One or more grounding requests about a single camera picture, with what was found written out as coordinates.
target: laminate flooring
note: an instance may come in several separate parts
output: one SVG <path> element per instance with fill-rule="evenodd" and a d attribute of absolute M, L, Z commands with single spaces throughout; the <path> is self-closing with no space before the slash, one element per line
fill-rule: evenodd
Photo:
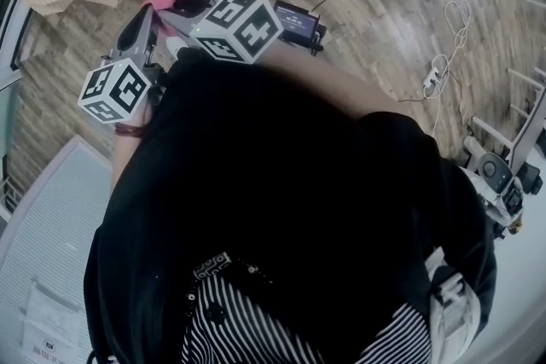
<path fill-rule="evenodd" d="M 321 0 L 285 0 L 311 9 Z M 375 81 L 398 100 L 422 98 L 422 80 L 436 54 L 451 56 L 454 35 L 445 18 L 449 0 L 328 0 L 317 9 L 329 33 L 319 56 L 359 77 Z M 546 9 L 523 0 L 467 0 L 472 9 L 468 41 L 451 67 L 453 78 L 441 98 L 436 138 L 445 156 L 458 157 L 465 128 L 474 115 L 513 136 L 521 119 L 508 110 L 526 107 L 532 92 L 506 69 L 531 74 L 543 62 Z M 111 128 L 77 107 L 85 74 L 116 32 L 138 11 L 142 0 L 121 0 L 115 9 L 75 2 L 60 14 L 35 14 L 21 47 L 22 82 L 9 174 L 26 191 L 39 173 L 76 135 L 109 156 Z M 454 27 L 462 25 L 451 5 Z M 407 103 L 410 113 L 430 133 L 438 100 Z M 498 149 L 484 136 L 489 147 Z"/>

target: striped shirt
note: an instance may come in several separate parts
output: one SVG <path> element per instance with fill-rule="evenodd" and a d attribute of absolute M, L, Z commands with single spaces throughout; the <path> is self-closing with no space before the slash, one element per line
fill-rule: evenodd
<path fill-rule="evenodd" d="M 427 323 L 406 303 L 357 364 L 426 364 L 430 355 Z M 296 332 L 266 314 L 220 274 L 213 274 L 197 287 L 182 363 L 319 364 L 323 360 Z"/>

